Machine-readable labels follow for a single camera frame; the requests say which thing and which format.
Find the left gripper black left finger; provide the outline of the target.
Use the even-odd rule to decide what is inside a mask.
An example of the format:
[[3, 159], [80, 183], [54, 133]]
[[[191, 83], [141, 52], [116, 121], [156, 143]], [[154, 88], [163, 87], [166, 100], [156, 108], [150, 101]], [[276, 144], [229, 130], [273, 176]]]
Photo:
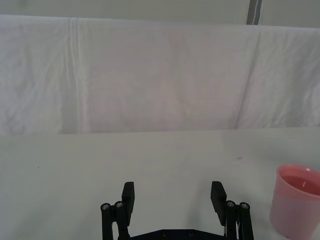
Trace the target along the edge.
[[130, 234], [128, 226], [131, 222], [131, 216], [135, 202], [134, 182], [126, 182], [123, 187], [121, 200], [114, 205], [103, 203], [101, 210], [102, 239], [113, 240], [113, 223], [117, 224], [118, 240], [129, 240]]

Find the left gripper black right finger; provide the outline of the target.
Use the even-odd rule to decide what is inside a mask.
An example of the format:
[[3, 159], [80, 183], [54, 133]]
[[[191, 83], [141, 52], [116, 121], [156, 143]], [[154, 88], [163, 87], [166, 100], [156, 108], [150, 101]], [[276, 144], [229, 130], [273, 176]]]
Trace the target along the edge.
[[224, 227], [226, 240], [254, 240], [251, 220], [251, 207], [246, 202], [236, 204], [227, 199], [220, 181], [211, 183], [210, 199], [221, 226]]

